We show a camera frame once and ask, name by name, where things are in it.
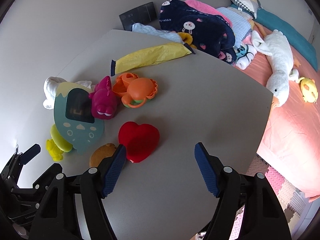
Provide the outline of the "yellow-green plastic frog toy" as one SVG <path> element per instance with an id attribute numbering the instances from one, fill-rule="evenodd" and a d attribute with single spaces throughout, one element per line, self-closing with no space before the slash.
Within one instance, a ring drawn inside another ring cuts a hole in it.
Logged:
<path id="1" fill-rule="evenodd" d="M 58 132 L 55 124 L 50 129 L 51 138 L 46 141 L 46 150 L 53 161 L 61 161 L 63 154 L 73 149 L 73 145 L 65 140 Z"/>

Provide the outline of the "red heart plush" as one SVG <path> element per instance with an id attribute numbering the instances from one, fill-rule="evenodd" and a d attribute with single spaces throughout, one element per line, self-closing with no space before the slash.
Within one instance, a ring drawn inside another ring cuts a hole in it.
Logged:
<path id="1" fill-rule="evenodd" d="M 157 148 L 160 140 L 159 130 L 150 124 L 124 123 L 118 133 L 119 144 L 126 148 L 126 158 L 132 163 L 140 163 Z"/>

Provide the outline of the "teal cartoon clock board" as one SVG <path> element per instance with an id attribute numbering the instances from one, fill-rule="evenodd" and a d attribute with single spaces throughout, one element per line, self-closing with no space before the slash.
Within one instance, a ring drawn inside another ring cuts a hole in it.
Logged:
<path id="1" fill-rule="evenodd" d="M 56 89 L 54 122 L 60 135 L 84 154 L 104 133 L 104 121 L 91 113 L 91 89 L 72 82 L 62 82 Z"/>

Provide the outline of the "white rolled towel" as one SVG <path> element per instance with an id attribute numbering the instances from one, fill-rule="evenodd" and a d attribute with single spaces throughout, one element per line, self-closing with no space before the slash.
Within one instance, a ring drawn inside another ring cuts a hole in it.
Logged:
<path id="1" fill-rule="evenodd" d="M 94 86 L 91 81 L 77 81 L 77 82 L 68 82 L 67 80 L 61 77 L 49 77 L 45 80 L 43 85 L 43 91 L 46 96 L 46 99 L 43 102 L 45 109 L 54 109 L 55 99 L 62 96 L 62 98 L 67 102 L 68 94 L 72 90 L 80 88 L 85 92 L 93 92 Z"/>

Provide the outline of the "pink bed sheet mattress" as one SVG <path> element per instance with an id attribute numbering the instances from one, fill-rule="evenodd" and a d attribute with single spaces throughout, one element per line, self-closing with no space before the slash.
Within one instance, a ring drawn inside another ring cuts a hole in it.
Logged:
<path id="1" fill-rule="evenodd" d="M 272 110 L 258 154 L 307 198 L 319 198 L 319 102 L 291 81 L 287 102 Z"/>

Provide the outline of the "magenta dinosaur toy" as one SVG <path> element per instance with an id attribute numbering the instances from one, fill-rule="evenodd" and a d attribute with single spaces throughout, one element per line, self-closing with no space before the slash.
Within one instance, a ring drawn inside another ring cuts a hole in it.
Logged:
<path id="1" fill-rule="evenodd" d="M 117 111 L 118 100 L 112 90 L 110 76 L 105 76 L 89 93 L 91 99 L 91 114 L 93 117 L 101 120 L 110 120 L 114 118 Z"/>

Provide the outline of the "white cartoon print cloth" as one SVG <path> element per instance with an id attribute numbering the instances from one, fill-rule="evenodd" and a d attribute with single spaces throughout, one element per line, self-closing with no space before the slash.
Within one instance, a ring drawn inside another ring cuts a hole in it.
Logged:
<path id="1" fill-rule="evenodd" d="M 244 44 L 236 50 L 236 63 L 235 65 L 245 70 L 253 61 L 257 50 L 251 44 Z"/>

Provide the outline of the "yellow empty snack wrapper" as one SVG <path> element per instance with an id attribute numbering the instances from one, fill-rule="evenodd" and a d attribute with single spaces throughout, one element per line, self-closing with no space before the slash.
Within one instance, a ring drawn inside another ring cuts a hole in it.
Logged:
<path id="1" fill-rule="evenodd" d="M 190 54 L 195 55 L 196 53 L 187 43 L 169 42 L 141 49 L 129 53 L 116 61 L 112 60 L 110 75 L 115 76 L 135 68 L 158 65 Z"/>

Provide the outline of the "large white goose plush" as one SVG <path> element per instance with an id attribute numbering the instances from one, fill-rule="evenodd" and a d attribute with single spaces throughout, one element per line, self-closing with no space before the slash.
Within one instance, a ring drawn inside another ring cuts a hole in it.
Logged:
<path id="1" fill-rule="evenodd" d="M 256 51 L 266 55 L 272 69 L 266 83 L 266 88 L 273 93 L 271 108 L 281 107 L 289 98 L 289 75 L 295 64 L 288 39 L 277 29 L 264 38 L 254 30 L 251 43 Z"/>

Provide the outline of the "navy rabbit print blanket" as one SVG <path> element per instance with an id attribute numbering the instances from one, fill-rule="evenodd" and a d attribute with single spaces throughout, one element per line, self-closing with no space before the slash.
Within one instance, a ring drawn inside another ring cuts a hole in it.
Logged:
<path id="1" fill-rule="evenodd" d="M 198 50 L 217 57 L 228 64 L 236 61 L 235 35 L 230 25 L 220 15 L 200 12 L 180 0 L 163 2 L 159 23 L 161 29 L 185 33 L 192 37 Z"/>

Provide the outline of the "light blue baby cloth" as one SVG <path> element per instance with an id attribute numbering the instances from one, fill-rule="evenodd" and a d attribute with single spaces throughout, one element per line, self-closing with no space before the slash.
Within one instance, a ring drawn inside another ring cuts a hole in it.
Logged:
<path id="1" fill-rule="evenodd" d="M 158 30 L 150 25 L 143 25 L 141 23 L 135 23 L 132 25 L 132 32 L 141 33 L 146 35 L 157 36 L 160 38 L 164 38 L 170 40 L 172 42 L 177 42 L 183 44 L 183 40 L 176 32 L 166 31 L 166 30 Z"/>

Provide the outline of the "light blue dotted pillow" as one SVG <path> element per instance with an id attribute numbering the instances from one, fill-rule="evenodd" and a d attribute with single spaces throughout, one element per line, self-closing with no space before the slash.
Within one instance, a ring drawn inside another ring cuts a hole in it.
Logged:
<path id="1" fill-rule="evenodd" d="M 242 12 L 236 12 L 234 8 L 219 7 L 217 8 L 221 14 L 226 16 L 232 23 L 232 31 L 235 36 L 235 48 L 239 48 L 242 41 L 252 30 L 250 23 L 243 17 Z"/>

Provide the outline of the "pink fleece blanket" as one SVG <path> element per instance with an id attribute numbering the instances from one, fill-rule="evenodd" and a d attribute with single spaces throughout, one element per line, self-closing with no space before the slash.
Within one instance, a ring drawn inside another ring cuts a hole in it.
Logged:
<path id="1" fill-rule="evenodd" d="M 205 14 L 210 14 L 210 15 L 219 15 L 221 16 L 228 24 L 230 27 L 233 26 L 231 20 L 223 15 L 221 12 L 219 12 L 217 9 L 214 7 L 211 7 L 210 5 L 200 2 L 198 0 L 185 0 L 184 1 L 188 6 L 194 8 L 195 10 L 205 13 Z"/>

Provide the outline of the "patchwork checked pillow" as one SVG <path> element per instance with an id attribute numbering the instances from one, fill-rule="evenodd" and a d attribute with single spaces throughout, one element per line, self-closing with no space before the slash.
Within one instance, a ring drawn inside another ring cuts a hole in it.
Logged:
<path id="1" fill-rule="evenodd" d="M 257 18 L 258 10 L 261 8 L 259 0 L 231 0 L 237 7 L 250 12 L 254 18 Z"/>

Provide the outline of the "black wall switch panel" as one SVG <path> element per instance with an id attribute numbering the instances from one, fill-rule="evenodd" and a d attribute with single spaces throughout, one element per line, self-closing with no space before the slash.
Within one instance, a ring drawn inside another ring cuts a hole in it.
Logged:
<path id="1" fill-rule="evenodd" d="M 119 15 L 123 29 L 126 31 L 131 31 L 135 23 L 146 25 L 156 21 L 157 18 L 156 8 L 153 2 L 140 5 Z"/>

